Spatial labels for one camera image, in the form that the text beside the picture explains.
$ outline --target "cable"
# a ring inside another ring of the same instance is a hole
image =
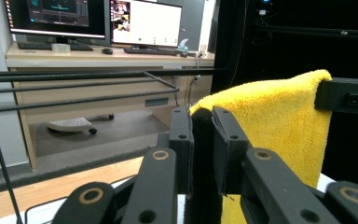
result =
[[[241,52],[242,52],[242,46],[243,46],[243,41],[244,41],[244,38],[245,38],[245,24],[246,24],[246,14],[247,14],[247,8],[245,8],[245,12],[244,12],[244,15],[245,15],[245,18],[243,19],[243,25],[242,25],[242,32],[241,32],[241,41],[240,41],[240,45],[239,45],[239,48],[240,48],[240,55],[241,55]],[[232,79],[229,81],[229,84],[228,84],[228,88],[230,88],[234,82],[234,79],[235,79],[235,76],[237,75],[237,72],[238,72],[238,65],[240,63],[240,55],[239,57],[237,58],[237,61],[235,62],[235,68],[234,68],[234,76],[232,76]]]
[[[190,108],[193,104],[191,104],[190,102],[190,96],[191,96],[191,90],[193,89],[193,84],[194,82],[196,81],[196,77],[193,78],[193,80],[191,80],[190,82],[190,86],[189,86],[189,89],[188,89],[188,95],[187,95],[187,105],[188,105],[188,108]]]
[[[196,67],[200,69],[200,58],[196,57]]]
[[[173,86],[176,86],[175,77],[171,77],[171,82],[172,82]],[[175,98],[176,106],[179,106],[179,103],[178,103],[178,94],[177,94],[176,91],[173,93],[173,97]]]
[[[261,21],[262,25],[269,26],[269,24],[266,21],[264,21],[263,19],[260,19],[260,21]],[[268,43],[268,46],[271,46],[271,44],[272,44],[272,32],[267,32],[267,35],[268,36],[265,36],[265,35],[264,36],[253,35],[252,36],[252,41],[251,41],[252,45],[259,47],[259,46],[266,45]]]

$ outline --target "metal rod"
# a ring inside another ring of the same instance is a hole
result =
[[[9,106],[1,106],[0,112],[5,111],[13,111],[13,110],[22,110],[22,109],[32,109],[38,107],[47,107],[47,106],[56,106],[56,105],[74,105],[80,103],[89,103],[89,102],[97,102],[97,101],[105,101],[105,100],[115,100],[115,99],[123,99],[123,98],[131,98],[131,97],[138,97],[138,96],[146,96],[146,95],[155,95],[155,94],[162,94],[162,93],[170,93],[170,92],[177,92],[179,88],[162,80],[161,78],[157,78],[152,76],[149,73],[144,72],[144,76],[151,77],[152,79],[156,80],[157,82],[170,87],[171,89],[163,90],[163,91],[149,91],[149,92],[136,92],[136,93],[129,93],[129,94],[121,94],[121,95],[110,95],[110,96],[99,96],[99,97],[90,97],[90,98],[83,98],[83,99],[74,99],[74,100],[62,100],[56,102],[45,102],[45,103],[38,103],[38,104],[27,104],[27,105],[9,105]]]
[[[6,164],[5,164],[5,159],[4,159],[4,156],[2,154],[1,147],[0,147],[0,165],[1,165],[1,168],[2,168],[2,173],[4,175],[6,185],[7,185],[7,191],[9,193],[11,203],[13,205],[13,208],[14,208],[14,211],[15,211],[15,214],[16,214],[16,217],[17,217],[17,223],[21,224],[22,220],[21,220],[19,206],[17,205],[16,197],[14,195],[14,191],[13,191],[13,188],[11,186],[10,178],[8,176],[7,167],[6,167]]]
[[[191,76],[191,75],[224,75],[226,69],[160,69],[151,71],[93,71],[93,72],[53,72],[53,73],[24,73],[0,72],[0,82],[16,81],[47,81],[47,80],[75,80],[119,77],[143,77],[144,72],[156,77]]]
[[[143,82],[153,82],[153,81],[155,81],[155,80],[139,80],[138,79],[138,80],[129,80],[129,81],[115,81],[115,82],[95,82],[95,83],[85,83],[85,84],[6,88],[6,89],[0,89],[0,93],[2,93],[2,92],[17,92],[17,91],[48,91],[48,90],[57,90],[57,89],[123,85],[123,84],[143,83]]]
[[[292,35],[317,35],[327,37],[355,38],[358,39],[358,30],[346,29],[324,29],[306,28],[255,24],[254,28],[258,31],[292,34]]]

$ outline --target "monitor screen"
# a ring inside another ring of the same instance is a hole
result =
[[[105,37],[103,0],[4,0],[12,34]]]
[[[111,42],[177,47],[182,8],[156,2],[110,0]]]

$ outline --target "yellow towel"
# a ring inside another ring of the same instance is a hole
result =
[[[331,112],[316,110],[314,101],[319,83],[331,79],[327,71],[316,70],[246,83],[202,98],[190,114],[214,105],[231,111],[254,147],[274,150],[303,183],[316,188]],[[246,223],[240,196],[224,197],[222,223]]]

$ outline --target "desk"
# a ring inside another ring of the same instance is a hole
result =
[[[153,70],[160,68],[211,68],[214,55],[208,54],[197,62],[194,58],[165,55],[137,55],[127,54],[123,49],[114,49],[113,55],[102,54],[103,47],[95,47],[94,51],[72,51],[70,53],[56,53],[51,50],[21,50],[14,43],[7,52],[7,68],[17,72],[46,72],[46,71],[98,71],[98,70]],[[195,103],[201,97],[211,92],[212,76],[202,77],[197,83],[192,82],[193,76],[174,77],[176,86],[180,88],[176,97],[172,93],[140,96],[127,99],[93,102],[78,105],[59,105],[54,107],[27,109],[20,111],[21,126],[24,134],[27,154],[33,169],[37,168],[36,161],[36,124],[58,119],[72,119],[96,115],[126,112],[140,109],[150,109],[154,115],[167,126],[170,111],[179,105],[189,102]],[[163,77],[172,82],[172,77]],[[37,81],[15,82],[14,87],[46,86],[57,84],[80,84],[102,82],[105,80],[76,80],[76,81]],[[125,86],[100,86],[87,88],[72,88],[55,91],[27,91],[17,92],[18,104],[50,102],[57,100],[78,99],[128,93],[129,91],[147,91],[162,88],[156,84],[130,84]],[[163,100],[164,105],[147,105],[145,101]]]

